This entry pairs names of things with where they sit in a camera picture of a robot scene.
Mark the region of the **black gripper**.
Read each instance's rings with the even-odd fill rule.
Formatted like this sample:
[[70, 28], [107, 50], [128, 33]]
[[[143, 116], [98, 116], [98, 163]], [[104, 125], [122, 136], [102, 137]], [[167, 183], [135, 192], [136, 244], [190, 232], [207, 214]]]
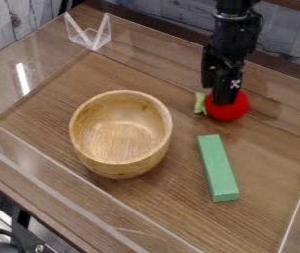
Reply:
[[211, 44], [203, 51], [202, 82], [205, 88], [214, 87], [214, 103], [231, 105], [237, 101], [243, 83], [239, 68], [245, 66], [246, 58], [255, 50], [263, 16], [261, 13], [245, 13], [241, 16], [217, 13], [215, 20]]

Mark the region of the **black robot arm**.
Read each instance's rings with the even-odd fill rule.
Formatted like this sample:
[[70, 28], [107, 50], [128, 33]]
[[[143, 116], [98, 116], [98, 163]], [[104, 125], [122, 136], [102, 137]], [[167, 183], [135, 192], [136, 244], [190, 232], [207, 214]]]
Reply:
[[263, 27], [263, 16], [254, 10], [258, 2], [217, 0], [215, 29], [202, 58], [202, 83], [213, 89], [217, 105], [233, 105], [239, 96], [246, 58]]

